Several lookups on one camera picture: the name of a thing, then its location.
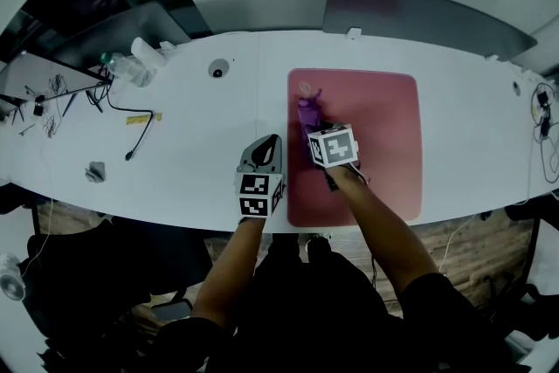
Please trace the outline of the black monitor stand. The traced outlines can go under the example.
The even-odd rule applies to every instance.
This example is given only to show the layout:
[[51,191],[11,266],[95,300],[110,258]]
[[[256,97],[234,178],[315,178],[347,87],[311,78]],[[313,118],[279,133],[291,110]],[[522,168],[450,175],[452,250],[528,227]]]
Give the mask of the black monitor stand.
[[87,121],[94,116],[103,115],[104,109],[100,102],[93,97],[92,90],[83,90],[71,93],[61,112],[63,119]]

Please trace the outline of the yellow label strip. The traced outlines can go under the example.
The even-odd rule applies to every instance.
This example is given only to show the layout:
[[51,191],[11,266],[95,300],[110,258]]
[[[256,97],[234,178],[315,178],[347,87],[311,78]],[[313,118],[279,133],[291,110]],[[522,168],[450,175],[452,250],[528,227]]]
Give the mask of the yellow label strip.
[[140,124],[148,124],[151,121],[161,121],[162,114],[161,113],[154,113],[154,114],[138,114],[128,116],[126,118],[126,125],[140,125]]

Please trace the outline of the crumpled grey tissue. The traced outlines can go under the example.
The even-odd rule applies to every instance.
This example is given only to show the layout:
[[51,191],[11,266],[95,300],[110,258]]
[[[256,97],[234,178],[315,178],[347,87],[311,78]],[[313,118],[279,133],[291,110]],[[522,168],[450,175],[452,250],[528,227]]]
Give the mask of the crumpled grey tissue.
[[103,183],[106,179],[105,163],[90,162],[85,168],[85,176],[91,183]]

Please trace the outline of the clear bottle green cap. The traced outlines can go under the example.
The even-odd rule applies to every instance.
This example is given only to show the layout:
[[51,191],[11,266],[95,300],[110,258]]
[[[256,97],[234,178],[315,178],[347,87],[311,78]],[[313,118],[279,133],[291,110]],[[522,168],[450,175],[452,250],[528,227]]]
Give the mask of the clear bottle green cap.
[[116,78],[136,87],[148,86],[155,75],[136,57],[126,57],[118,52],[103,52],[100,62]]

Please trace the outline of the white paper roll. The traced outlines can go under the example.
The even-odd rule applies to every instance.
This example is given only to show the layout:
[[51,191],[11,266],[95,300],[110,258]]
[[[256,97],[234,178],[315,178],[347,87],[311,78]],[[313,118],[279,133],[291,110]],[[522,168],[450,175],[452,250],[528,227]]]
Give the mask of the white paper roll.
[[141,37],[137,37],[131,44],[132,55],[149,69],[158,70],[166,66],[165,57],[148,44]]

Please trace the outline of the purple cloth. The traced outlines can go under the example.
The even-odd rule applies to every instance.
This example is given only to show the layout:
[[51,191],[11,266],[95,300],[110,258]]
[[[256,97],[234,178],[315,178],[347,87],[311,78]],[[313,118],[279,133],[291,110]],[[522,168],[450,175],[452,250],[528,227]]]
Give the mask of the purple cloth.
[[302,141],[305,144],[307,158],[311,164],[314,163],[312,149],[309,145],[308,135],[323,129],[322,106],[320,104],[322,89],[309,97],[298,99],[298,116]]

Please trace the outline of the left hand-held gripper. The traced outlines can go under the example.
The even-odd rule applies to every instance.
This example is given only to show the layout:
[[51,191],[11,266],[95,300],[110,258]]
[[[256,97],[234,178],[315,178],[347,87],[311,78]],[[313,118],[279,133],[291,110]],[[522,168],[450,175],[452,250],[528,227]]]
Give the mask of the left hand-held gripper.
[[242,218],[270,218],[283,197],[282,140],[271,134],[243,151],[235,173],[235,193]]

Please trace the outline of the small black tripod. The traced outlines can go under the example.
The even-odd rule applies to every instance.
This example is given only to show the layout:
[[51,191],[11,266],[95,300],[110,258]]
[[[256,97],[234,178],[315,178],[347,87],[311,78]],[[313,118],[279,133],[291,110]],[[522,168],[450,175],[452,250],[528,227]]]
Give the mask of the small black tripod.
[[24,121],[22,106],[25,102],[26,100],[0,93],[0,122],[4,122],[10,117],[14,123],[17,115]]

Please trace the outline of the white desk fan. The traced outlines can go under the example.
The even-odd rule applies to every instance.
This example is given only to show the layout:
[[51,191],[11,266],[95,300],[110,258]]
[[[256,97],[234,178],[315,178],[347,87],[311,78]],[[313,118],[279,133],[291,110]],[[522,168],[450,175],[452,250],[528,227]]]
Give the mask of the white desk fan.
[[11,253],[0,254],[0,290],[14,301],[22,301],[25,297],[19,259]]

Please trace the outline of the person's black shirt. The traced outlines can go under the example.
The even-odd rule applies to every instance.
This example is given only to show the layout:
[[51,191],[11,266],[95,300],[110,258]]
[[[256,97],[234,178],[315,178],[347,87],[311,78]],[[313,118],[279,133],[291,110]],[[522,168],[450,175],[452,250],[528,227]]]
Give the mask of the person's black shirt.
[[235,334],[200,318],[164,326],[148,373],[516,373],[490,322],[442,274],[412,281],[401,316],[336,252],[309,264],[266,258]]

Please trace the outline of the black monitor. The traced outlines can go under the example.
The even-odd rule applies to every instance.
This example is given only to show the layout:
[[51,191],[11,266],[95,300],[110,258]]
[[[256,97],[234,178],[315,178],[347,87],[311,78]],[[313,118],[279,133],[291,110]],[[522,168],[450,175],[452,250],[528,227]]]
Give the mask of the black monitor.
[[23,51],[0,71],[0,94],[19,100],[46,100],[110,85],[107,76]]

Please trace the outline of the person's left forearm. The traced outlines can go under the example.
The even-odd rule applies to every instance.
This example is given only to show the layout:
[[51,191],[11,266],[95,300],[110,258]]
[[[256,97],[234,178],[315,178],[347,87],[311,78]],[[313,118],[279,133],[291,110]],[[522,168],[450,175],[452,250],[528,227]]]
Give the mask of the person's left forearm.
[[236,326],[238,305],[257,263],[264,218],[244,218],[198,291],[191,316],[216,323],[227,332]]

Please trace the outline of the pink rectangular mat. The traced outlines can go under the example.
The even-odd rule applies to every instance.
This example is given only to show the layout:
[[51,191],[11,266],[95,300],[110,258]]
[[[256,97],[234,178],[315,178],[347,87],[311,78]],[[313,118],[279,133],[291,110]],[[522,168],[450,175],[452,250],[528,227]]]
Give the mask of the pink rectangular mat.
[[288,75],[287,220],[296,227],[354,223],[342,197],[330,190],[310,159],[298,115],[302,98],[320,97],[321,118],[349,124],[369,187],[400,218],[422,207],[422,136],[416,81],[398,73],[294,69]]

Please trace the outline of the person's black trousers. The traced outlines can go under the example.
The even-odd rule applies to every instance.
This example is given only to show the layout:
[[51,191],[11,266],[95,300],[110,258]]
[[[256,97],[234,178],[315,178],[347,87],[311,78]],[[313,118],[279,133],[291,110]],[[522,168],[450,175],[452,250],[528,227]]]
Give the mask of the person's black trousers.
[[321,234],[312,234],[307,239],[305,251],[307,262],[300,257],[298,234],[275,233],[256,273],[278,276],[299,275],[307,272],[311,267],[326,262],[333,254],[329,239]]

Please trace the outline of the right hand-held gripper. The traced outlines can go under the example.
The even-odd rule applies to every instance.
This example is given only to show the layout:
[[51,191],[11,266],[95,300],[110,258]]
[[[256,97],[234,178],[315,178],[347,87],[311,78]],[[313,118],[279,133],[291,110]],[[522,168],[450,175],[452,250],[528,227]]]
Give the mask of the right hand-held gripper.
[[358,145],[349,124],[322,122],[319,126],[307,125],[307,153],[313,166],[325,173],[330,191],[338,190],[338,186],[327,169],[336,166],[348,169],[363,183],[369,183],[360,171]]

